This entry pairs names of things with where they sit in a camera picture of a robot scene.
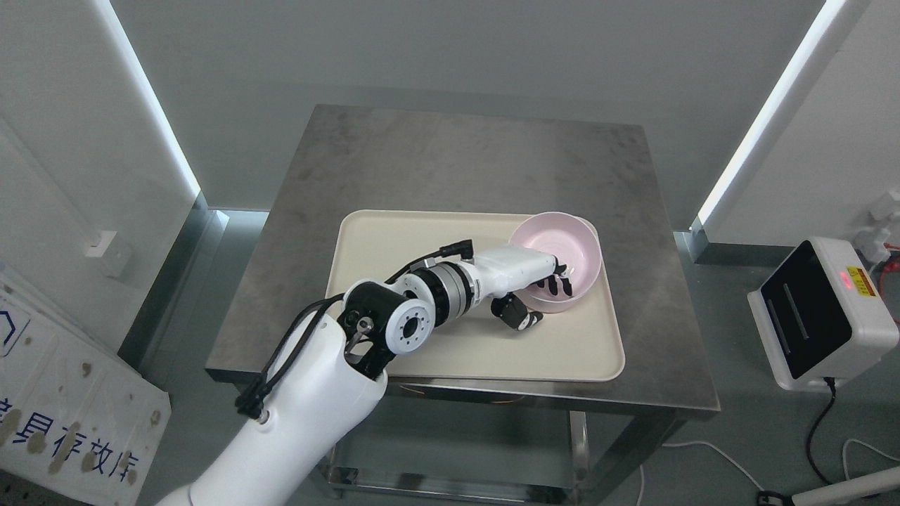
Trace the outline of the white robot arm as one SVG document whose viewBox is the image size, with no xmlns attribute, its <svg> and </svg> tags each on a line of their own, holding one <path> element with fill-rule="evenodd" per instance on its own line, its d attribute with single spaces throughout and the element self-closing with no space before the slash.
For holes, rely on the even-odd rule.
<svg viewBox="0 0 900 506">
<path fill-rule="evenodd" d="M 284 505 L 319 461 L 363 422 L 387 388 L 386 366 L 422 346 L 475 283 L 460 266 L 469 239 L 409 262 L 387 281 L 363 279 L 312 302 L 263 371 L 238 395 L 245 424 L 221 455 L 162 505 Z"/>
</svg>

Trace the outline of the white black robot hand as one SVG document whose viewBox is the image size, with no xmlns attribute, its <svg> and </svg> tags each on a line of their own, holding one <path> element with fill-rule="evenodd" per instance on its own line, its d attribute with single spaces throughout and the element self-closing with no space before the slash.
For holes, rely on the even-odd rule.
<svg viewBox="0 0 900 506">
<path fill-rule="evenodd" d="M 536 249 L 504 244 L 476 254 L 467 266 L 472 268 L 470 308 L 491 301 L 491 314 L 512 330 L 530 329 L 543 320 L 543 314 L 530 310 L 516 292 L 536 285 L 554 296 L 574 295 L 568 266 Z"/>
</svg>

